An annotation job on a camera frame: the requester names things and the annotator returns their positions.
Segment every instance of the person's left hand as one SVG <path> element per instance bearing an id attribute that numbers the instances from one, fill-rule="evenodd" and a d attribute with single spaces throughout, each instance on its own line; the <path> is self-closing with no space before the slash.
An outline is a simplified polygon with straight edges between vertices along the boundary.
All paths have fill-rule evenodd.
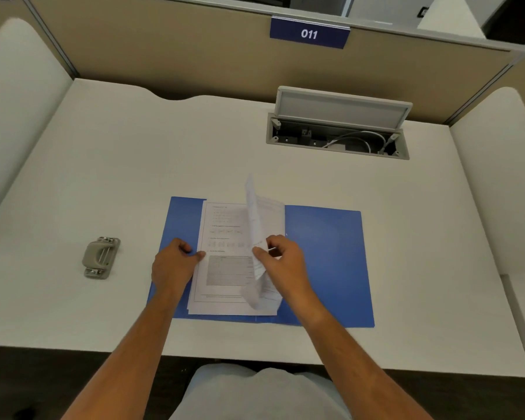
<path id="1" fill-rule="evenodd" d="M 173 239 L 168 247 L 155 256 L 152 264 L 152 282 L 157 292 L 168 290 L 175 297 L 181 297 L 196 264 L 206 255 L 203 251 L 192 256 L 187 255 L 191 250 L 186 241 Z"/>

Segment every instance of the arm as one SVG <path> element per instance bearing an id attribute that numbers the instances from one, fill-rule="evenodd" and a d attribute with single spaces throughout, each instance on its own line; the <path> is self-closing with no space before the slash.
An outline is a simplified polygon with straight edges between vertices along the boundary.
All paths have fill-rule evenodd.
<path id="1" fill-rule="evenodd" d="M 155 371 L 171 319 L 196 264 L 205 253 L 187 256 L 191 247 L 173 239 L 155 257 L 155 295 L 136 323 L 76 397 L 63 420 L 144 417 Z"/>
<path id="2" fill-rule="evenodd" d="M 309 334 L 319 357 L 350 410 L 360 420 L 432 420 L 336 321 L 311 289 L 303 252 L 284 236 L 270 236 L 274 259 L 263 249 L 253 254 Z"/>

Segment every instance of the forearm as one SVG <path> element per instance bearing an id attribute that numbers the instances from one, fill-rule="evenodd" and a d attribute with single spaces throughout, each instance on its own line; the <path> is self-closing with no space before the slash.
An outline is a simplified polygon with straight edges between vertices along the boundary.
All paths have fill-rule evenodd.
<path id="1" fill-rule="evenodd" d="M 178 295 L 158 292 L 121 343 L 91 378 L 63 420 L 139 419 L 144 416 L 155 371 Z"/>
<path id="2" fill-rule="evenodd" d="M 310 292 L 291 303 L 319 357 L 348 406 L 361 420 L 431 420 Z"/>

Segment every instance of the blue desk number label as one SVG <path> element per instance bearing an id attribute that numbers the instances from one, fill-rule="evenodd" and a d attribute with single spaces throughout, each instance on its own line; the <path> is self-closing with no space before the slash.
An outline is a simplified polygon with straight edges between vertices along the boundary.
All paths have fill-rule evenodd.
<path id="1" fill-rule="evenodd" d="M 349 34 L 350 28 L 346 26 L 325 25 L 274 16 L 270 21 L 270 38 L 277 40 L 344 48 Z"/>

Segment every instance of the hand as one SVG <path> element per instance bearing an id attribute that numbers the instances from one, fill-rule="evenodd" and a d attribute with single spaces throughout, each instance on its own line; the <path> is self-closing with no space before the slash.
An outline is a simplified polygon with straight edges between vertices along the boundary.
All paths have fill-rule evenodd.
<path id="1" fill-rule="evenodd" d="M 262 262 L 280 294 L 288 302 L 312 294 L 303 251 L 297 243 L 282 235 L 267 237 L 266 242 L 269 248 L 275 248 L 269 252 L 274 256 L 281 255 L 280 259 L 274 259 L 273 255 L 257 246 L 253 247 L 253 254 Z"/>
<path id="2" fill-rule="evenodd" d="M 191 250 L 187 242 L 173 239 L 168 247 L 155 256 L 152 264 L 152 282 L 157 292 L 164 292 L 167 289 L 175 297 L 182 296 L 196 264 L 206 255 L 203 251 L 192 256 L 187 255 Z"/>

